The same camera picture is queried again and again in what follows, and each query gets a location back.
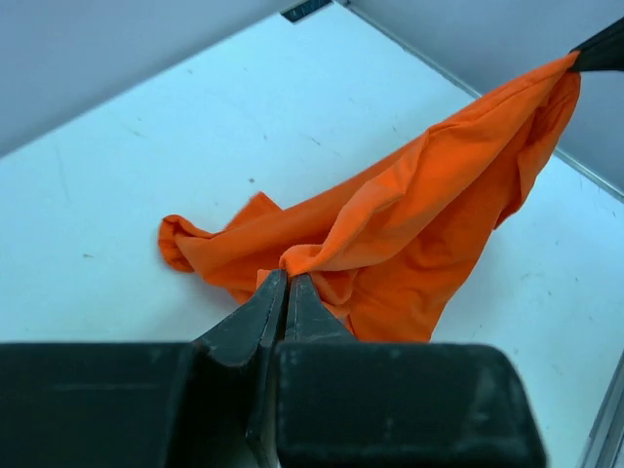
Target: orange cloth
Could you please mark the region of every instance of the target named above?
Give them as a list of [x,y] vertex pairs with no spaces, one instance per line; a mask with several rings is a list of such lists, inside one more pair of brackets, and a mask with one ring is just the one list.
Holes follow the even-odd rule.
[[491,231],[520,208],[555,149],[579,96],[580,75],[567,72],[576,56],[511,81],[287,210],[258,193],[216,234],[167,216],[161,253],[241,302],[268,270],[310,272],[360,339],[428,340]]

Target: white table surface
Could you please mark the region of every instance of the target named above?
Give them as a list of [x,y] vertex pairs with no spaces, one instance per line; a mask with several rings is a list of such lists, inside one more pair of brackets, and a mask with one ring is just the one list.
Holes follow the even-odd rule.
[[[0,159],[0,340],[196,337],[235,303],[161,261],[162,216],[291,206],[471,100],[339,6],[253,26]],[[622,351],[623,278],[624,205],[553,159],[436,329],[507,353],[553,467]]]

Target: crumpled cloth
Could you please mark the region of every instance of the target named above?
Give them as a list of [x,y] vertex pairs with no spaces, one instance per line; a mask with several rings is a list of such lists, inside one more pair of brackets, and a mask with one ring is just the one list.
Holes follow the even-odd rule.
[[426,341],[555,149],[579,97],[580,75],[567,71],[576,56],[516,78],[287,210],[258,193],[215,234],[169,215],[162,256],[240,302],[272,269],[310,273],[360,339]]

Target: black object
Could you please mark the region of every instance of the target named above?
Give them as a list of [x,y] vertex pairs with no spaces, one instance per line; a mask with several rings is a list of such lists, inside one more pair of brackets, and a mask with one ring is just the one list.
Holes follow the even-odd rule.
[[0,375],[3,468],[545,466],[501,353],[361,343],[308,275],[192,343],[8,344]]
[[624,18],[575,47],[572,71],[624,71]]
[[282,13],[282,16],[290,22],[303,20],[308,15],[329,5],[332,0],[307,0]]
[[283,466],[546,466],[522,384],[490,347],[284,343],[278,355]]

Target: gray wall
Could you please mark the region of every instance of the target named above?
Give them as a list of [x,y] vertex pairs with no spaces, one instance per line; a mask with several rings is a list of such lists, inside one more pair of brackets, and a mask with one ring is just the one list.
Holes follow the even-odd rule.
[[0,0],[0,156],[296,0]]
[[[484,93],[624,16],[622,0],[352,0],[351,8]],[[624,73],[584,73],[560,148],[624,189]]]

